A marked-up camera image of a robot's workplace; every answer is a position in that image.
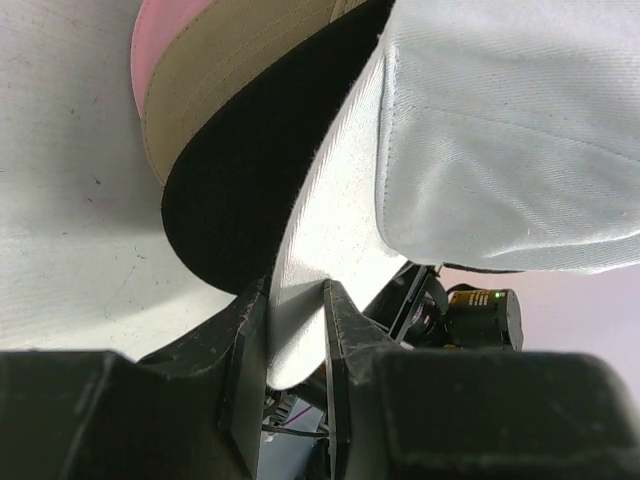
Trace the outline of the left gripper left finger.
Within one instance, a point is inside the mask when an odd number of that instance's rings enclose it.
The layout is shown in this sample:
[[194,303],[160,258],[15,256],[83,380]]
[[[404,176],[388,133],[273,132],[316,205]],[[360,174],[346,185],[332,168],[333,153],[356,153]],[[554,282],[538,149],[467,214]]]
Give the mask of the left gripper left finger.
[[5,479],[253,479],[267,298],[252,284],[165,347],[1,355]]

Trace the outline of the black cap white logo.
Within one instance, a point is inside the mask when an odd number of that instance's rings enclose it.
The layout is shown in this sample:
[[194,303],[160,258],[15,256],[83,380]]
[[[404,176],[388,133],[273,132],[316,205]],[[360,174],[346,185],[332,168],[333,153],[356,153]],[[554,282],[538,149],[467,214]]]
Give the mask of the black cap white logo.
[[164,188],[168,241],[198,278],[237,295],[271,273],[316,149],[389,16],[367,1],[268,67],[215,113]]

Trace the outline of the beige cap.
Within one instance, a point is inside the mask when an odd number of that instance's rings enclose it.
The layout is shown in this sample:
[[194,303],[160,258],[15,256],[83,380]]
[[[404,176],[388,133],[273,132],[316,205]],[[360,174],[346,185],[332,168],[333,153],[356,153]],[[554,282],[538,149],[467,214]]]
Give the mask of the beige cap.
[[146,91],[144,150],[160,182],[233,95],[291,49],[359,7],[357,1],[218,0],[171,41]]

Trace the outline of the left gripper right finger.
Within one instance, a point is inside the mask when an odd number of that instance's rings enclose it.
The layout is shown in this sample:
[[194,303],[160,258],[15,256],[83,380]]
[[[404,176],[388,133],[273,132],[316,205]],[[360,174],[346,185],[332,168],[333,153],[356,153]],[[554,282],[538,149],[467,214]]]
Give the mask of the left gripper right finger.
[[584,354],[407,350],[324,286],[335,479],[635,479],[639,416]]

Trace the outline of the pink cap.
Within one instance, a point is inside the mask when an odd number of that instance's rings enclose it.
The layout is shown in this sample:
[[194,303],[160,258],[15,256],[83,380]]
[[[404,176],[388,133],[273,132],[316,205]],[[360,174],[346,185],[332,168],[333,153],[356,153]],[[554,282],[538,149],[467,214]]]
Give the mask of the pink cap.
[[144,0],[137,14],[130,46],[130,76],[138,116],[143,119],[146,91],[153,70],[171,41],[208,0]]

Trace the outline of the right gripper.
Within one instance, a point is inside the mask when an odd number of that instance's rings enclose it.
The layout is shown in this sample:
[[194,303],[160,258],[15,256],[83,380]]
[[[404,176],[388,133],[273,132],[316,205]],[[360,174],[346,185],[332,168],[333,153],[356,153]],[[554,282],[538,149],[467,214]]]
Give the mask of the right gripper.
[[520,302],[512,289],[444,287],[434,266],[406,263],[364,309],[395,342],[408,348],[520,351]]

